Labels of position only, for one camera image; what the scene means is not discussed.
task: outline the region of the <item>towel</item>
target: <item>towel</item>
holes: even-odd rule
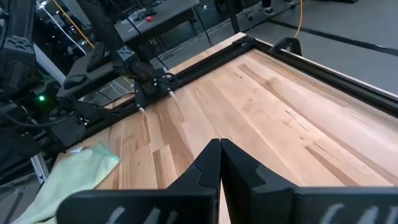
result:
[[[35,200],[13,224],[56,223],[55,212],[63,199],[75,192],[95,188],[119,161],[120,158],[103,143],[61,160]]]

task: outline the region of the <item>gray floor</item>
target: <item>gray floor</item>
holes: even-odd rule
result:
[[[275,20],[298,24],[299,8],[286,10],[287,7],[278,0],[274,0],[273,5],[277,12],[284,11],[275,16]],[[303,26],[306,28],[398,49],[396,41],[398,37],[398,24],[396,23],[398,21],[398,14],[396,13],[398,1],[396,0],[359,0],[356,4],[305,1],[304,9]],[[248,15],[253,17],[253,21],[248,21]],[[254,9],[244,11],[241,14],[239,24],[241,30],[245,30],[264,19],[265,16],[259,10],[259,6],[256,6]],[[292,36],[294,33],[295,31],[292,29],[270,23],[263,23],[247,31],[247,34],[272,44],[283,37]],[[232,36],[233,30],[227,21],[209,30],[209,35],[212,42],[217,44]],[[398,81],[397,57],[304,32],[301,32],[298,38],[302,44],[304,57],[398,94],[398,86],[396,85]],[[174,67],[208,47],[205,35],[201,34],[160,57],[168,67]],[[159,62],[153,61],[153,63],[156,67],[160,66]],[[101,92],[110,98],[115,98],[131,89],[130,84],[123,78],[116,80],[116,83],[122,87],[113,83],[112,86],[104,87]],[[107,102],[107,99],[98,95],[93,101],[102,105]],[[33,181],[19,187],[26,193],[24,194],[23,205],[18,206],[18,212],[23,211],[33,200],[33,196],[38,189],[37,186],[39,186],[38,183]],[[12,200],[15,198],[15,194],[11,192],[15,191],[0,192],[0,211],[7,211],[7,208],[11,207]]]

